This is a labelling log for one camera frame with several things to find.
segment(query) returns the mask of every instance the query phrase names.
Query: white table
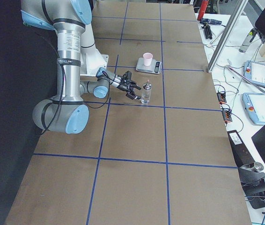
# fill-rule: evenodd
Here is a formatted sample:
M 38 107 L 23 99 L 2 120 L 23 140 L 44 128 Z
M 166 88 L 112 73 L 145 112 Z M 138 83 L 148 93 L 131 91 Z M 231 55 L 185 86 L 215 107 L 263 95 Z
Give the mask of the white table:
M 204 18 L 209 18 L 209 19 L 216 19 L 216 20 L 220 20 L 222 21 L 223 25 L 226 25 L 230 15 L 213 15 L 213 14 L 205 14 Z M 199 30 L 200 30 L 200 34 L 201 34 L 201 38 L 202 38 L 202 42 L 204 45 L 209 44 L 212 40 L 210 39 L 205 39 L 204 37 L 204 32 L 203 29 L 201 28 L 202 24 L 199 24 Z M 252 25 L 249 21 L 249 19 L 247 18 L 247 16 L 241 16 L 232 32 L 232 34 L 229 37 L 228 42 L 226 43 L 226 46 L 224 48 L 224 51 L 221 54 L 221 57 L 219 59 L 219 61 L 217 62 L 217 64 L 219 66 L 216 66 L 213 71 L 212 71 L 212 76 L 214 79 L 214 84 L 220 84 L 222 85 L 226 92 L 227 91 L 233 91 L 235 92 L 236 89 L 231 87 L 230 85 L 228 85 L 227 83 L 233 85 L 234 87 L 238 87 L 241 81 L 241 78 L 230 72 L 228 69 L 225 69 L 225 76 L 223 75 L 223 68 L 221 66 L 225 66 L 227 64 L 229 64 L 229 62 L 231 63 L 231 66 L 239 68 L 244 66 L 245 61 L 247 60 L 254 60 L 255 57 L 253 57 L 253 55 L 255 54 L 256 50 L 259 48 L 259 46 L 261 45 L 261 40 L 259 39 L 258 35 L 255 37 L 254 42 L 250 45 L 250 47 L 248 48 L 248 50 L 245 53 L 241 53 L 238 51 L 239 46 L 242 44 L 243 40 L 245 39 L 245 37 L 247 36 L 247 34 L 249 33 L 249 31 L 252 29 Z M 213 38 L 215 38 L 218 34 L 220 34 L 220 32 L 224 29 L 223 26 L 215 26 L 215 25 L 211 25 L 211 30 L 213 32 Z M 220 37 L 213 43 L 213 45 L 217 45 L 218 42 L 220 40 Z M 215 50 L 216 46 L 214 46 L 214 48 L 210 48 L 205 46 L 205 52 L 206 52 L 206 57 L 207 60 L 210 61 L 214 50 Z M 261 57 L 259 53 L 257 53 L 256 55 L 256 62 L 258 61 L 264 61 L 265 58 Z M 238 71 L 239 73 L 243 73 L 243 68 L 240 69 L 236 69 L 236 71 Z M 219 89 L 219 91 L 223 90 L 222 87 L 219 86 L 215 86 L 216 90 Z M 242 94 L 245 92 L 256 92 L 256 93 L 260 93 L 259 90 L 257 90 L 254 86 L 247 84 L 246 82 L 242 81 L 240 86 L 239 86 L 239 93 L 237 95 L 233 94 L 232 92 L 228 92 L 226 99 L 228 102 L 228 105 L 230 105 L 230 107 L 233 106 L 233 113 L 236 114 L 238 117 L 240 117 L 240 119 L 243 121 L 244 123 L 244 127 L 243 130 L 239 133 L 240 137 L 242 138 L 243 142 L 245 143 L 245 145 L 247 146 L 249 152 L 251 153 L 251 155 L 253 156 L 253 158 L 255 159 L 255 161 L 257 162 L 261 162 L 263 165 L 264 162 L 261 159 L 259 153 L 257 152 L 251 137 L 261 128 L 261 126 L 255 126 L 253 125 L 253 123 L 250 121 L 243 105 L 242 105 Z M 232 116 L 233 122 L 227 124 L 226 129 L 227 131 L 230 130 L 241 130 L 242 128 L 242 123 L 241 121 L 236 118 L 235 116 Z M 263 220 L 263 214 L 262 212 L 265 212 L 265 208 L 262 209 L 253 209 L 250 205 L 249 202 L 247 202 L 247 206 L 248 206 L 248 211 L 251 217 L 251 221 L 253 223 L 261 223 Z

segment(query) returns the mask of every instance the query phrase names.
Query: red cylinder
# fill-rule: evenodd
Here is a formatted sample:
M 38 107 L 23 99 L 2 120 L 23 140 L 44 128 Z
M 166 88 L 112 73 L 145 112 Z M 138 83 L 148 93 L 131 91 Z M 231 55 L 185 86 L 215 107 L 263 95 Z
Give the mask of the red cylinder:
M 199 10 L 199 14 L 197 17 L 197 20 L 201 20 L 201 18 L 203 17 L 204 13 L 206 12 L 206 8 L 208 6 L 208 0 L 203 0 L 200 6 L 200 10 Z

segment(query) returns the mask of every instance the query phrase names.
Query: black wall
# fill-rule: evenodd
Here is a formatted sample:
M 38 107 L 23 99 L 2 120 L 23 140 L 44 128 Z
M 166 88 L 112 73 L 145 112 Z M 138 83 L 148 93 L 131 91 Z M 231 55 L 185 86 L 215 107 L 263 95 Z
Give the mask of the black wall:
M 24 26 L 20 9 L 20 0 L 0 1 L 0 224 L 38 141 L 32 110 L 56 92 L 55 53 L 35 32 L 56 35 Z

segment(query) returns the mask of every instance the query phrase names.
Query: white cup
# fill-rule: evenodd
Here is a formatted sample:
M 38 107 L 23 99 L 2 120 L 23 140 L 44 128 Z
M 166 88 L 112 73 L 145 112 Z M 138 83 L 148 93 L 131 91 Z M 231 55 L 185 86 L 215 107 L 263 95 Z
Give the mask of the white cup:
M 143 54 L 143 58 L 144 58 L 144 65 L 149 67 L 151 65 L 151 61 L 153 58 L 153 54 L 147 52 Z

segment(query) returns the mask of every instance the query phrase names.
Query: robotic arm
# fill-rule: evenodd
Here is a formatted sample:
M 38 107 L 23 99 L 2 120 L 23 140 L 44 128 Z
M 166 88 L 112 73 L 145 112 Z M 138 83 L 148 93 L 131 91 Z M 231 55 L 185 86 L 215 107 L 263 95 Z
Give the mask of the robotic arm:
M 130 99 L 140 99 L 131 80 L 131 72 L 123 76 L 106 70 L 108 56 L 96 49 L 91 27 L 88 0 L 22 0 L 24 24 L 55 30 L 58 36 L 57 94 L 39 102 L 33 111 L 33 121 L 41 129 L 80 133 L 88 122 L 88 107 L 81 95 L 93 93 L 104 98 L 109 85 L 126 92 Z M 96 76 L 96 82 L 81 82 L 81 75 Z

